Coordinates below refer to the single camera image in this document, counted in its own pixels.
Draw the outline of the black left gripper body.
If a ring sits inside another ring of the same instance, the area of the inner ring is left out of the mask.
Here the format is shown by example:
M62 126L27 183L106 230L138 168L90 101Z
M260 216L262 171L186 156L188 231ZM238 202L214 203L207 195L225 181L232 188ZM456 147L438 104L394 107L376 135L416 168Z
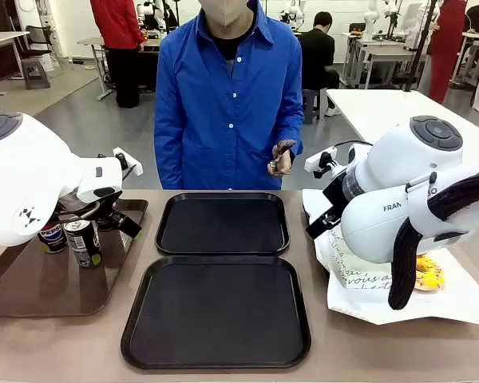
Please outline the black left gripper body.
M78 220L95 222L99 231L118 230L125 215L116 209L122 191L102 197L86 207L75 211L64 211L61 203L55 209L55 223L72 223Z

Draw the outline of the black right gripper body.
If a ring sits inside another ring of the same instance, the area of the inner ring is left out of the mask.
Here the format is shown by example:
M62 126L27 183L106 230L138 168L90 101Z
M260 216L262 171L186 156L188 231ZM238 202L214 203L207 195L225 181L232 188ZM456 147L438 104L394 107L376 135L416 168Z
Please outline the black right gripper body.
M342 190L342 181L345 176L346 172L343 171L333 177L331 182L323 190L323 194L332 205L332 207L328 209L327 214L332 215L335 219L341 218L345 207L349 203Z

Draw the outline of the black Pepsi can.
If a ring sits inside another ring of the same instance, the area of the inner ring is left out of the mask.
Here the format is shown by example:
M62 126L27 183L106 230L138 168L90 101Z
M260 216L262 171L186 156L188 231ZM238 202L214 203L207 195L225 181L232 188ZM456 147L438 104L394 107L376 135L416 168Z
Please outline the black Pepsi can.
M80 267L96 267L101 264L100 242L91 221L65 223L63 229Z
M60 223L46 224L39 232L38 238L44 252L56 254L66 249L68 240Z

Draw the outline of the person's right forearm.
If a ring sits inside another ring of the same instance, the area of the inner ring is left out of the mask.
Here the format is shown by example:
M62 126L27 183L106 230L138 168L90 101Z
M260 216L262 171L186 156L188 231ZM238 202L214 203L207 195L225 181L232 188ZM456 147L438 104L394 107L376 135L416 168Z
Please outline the person's right forearm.
M177 190L183 188L183 127L179 114L156 113L154 148L157 171L163 189Z

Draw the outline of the person's left forearm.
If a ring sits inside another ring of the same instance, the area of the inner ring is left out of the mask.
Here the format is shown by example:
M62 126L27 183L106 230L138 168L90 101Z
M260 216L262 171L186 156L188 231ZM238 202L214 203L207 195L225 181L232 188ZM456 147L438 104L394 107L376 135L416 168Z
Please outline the person's left forearm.
M303 151L303 143L300 136L303 125L303 97L301 94L283 98L277 124L279 128L278 141L293 140L295 144L290 149L291 156L296 157L300 155Z

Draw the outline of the brown plastic tray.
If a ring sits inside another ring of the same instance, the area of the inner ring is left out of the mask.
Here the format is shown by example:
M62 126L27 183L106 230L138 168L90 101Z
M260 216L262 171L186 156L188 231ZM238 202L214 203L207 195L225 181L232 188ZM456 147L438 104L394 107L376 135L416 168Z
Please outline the brown plastic tray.
M100 231L100 265L80 267L70 247L57 254L35 238L0 254L0 318L89 316L103 308L128 256L132 239Z

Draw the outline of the large white table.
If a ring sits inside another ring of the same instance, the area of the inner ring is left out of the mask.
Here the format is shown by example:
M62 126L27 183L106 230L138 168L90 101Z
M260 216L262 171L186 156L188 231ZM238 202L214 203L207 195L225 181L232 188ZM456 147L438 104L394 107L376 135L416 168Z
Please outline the large white table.
M479 155L479 127L419 92L332 89L327 95L365 141L374 143L396 124L412 116L428 115L448 121L459 131L466 160Z

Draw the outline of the black plastic tray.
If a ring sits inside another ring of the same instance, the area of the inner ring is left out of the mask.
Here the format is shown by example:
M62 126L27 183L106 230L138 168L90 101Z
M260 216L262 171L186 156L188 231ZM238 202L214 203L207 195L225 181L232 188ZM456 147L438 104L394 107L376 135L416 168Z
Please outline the black plastic tray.
M143 370L287 369L311 348L296 269L271 256L170 256L145 270L121 337Z
M268 192L183 192L168 199L155 244L166 255L275 256L291 241L283 201Z

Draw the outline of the yellow sprinkled donut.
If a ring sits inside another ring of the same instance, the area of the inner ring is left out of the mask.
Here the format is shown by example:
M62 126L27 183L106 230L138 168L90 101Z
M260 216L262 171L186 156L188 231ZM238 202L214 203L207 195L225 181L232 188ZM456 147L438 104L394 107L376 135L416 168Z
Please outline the yellow sprinkled donut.
M445 285L445 274L442 268L427 255L416 258L415 290L437 291Z

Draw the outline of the person in blue shirt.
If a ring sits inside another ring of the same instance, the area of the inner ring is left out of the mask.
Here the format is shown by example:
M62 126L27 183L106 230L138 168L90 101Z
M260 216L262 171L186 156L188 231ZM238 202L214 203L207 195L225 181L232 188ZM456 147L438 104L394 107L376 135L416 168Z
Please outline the person in blue shirt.
M250 25L212 24L200 6L158 58L155 119L177 113L184 126L177 190L280 189L295 142L278 141L277 118L302 90L299 40L259 0Z

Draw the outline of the white wrapping paper sheet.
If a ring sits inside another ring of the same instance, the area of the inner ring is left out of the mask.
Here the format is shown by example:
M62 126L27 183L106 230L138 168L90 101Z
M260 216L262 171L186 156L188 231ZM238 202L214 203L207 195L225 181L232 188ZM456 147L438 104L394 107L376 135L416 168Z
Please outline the white wrapping paper sheet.
M388 304L390 288L355 290L341 285L335 259L354 254L345 244L339 227L320 235L314 245L317 260L331 274L327 291L330 310L375 325L418 318L444 318L479 325L479 285L446 249L429 253L444 271L444 287L437 291L415 290L404 309L392 310Z

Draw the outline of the seated person in black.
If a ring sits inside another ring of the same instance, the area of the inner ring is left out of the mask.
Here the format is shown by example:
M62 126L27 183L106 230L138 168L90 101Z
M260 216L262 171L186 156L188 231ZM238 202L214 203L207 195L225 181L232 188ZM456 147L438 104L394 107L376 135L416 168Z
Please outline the seated person in black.
M339 88L340 77L333 67L335 40L329 35L332 22L329 12L320 11L315 15L313 28L298 37L303 59L303 89L321 91Z

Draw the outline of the black metal pole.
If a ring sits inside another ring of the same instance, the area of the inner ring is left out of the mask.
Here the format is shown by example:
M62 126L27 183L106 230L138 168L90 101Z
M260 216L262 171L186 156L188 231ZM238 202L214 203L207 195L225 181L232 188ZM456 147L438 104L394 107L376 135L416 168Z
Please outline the black metal pole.
M414 35L414 45L410 48L410 51L413 53L413 58L406 83L402 88L404 92L409 92L411 90L412 84L416 78L415 75L430 32L430 24L433 21L437 1L438 0L426 0L426 2L422 2L419 6L419 8L422 9L422 15L419 18L420 22L417 24L417 33Z

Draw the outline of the black office chair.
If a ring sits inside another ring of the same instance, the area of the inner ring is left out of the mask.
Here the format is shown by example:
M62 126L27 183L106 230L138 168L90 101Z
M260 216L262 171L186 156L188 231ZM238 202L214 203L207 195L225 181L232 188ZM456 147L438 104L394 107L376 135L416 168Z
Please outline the black office chair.
M52 43L49 26L26 26L27 35L15 38L15 46L22 60L51 57Z

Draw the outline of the person in red top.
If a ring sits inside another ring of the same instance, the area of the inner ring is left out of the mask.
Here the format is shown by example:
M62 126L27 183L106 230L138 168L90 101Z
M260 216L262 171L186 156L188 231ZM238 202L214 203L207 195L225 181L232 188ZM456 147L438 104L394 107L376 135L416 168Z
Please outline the person in red top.
M145 39L133 0L90 0L90 5L107 50L116 103L123 109L135 108L140 102L136 65Z

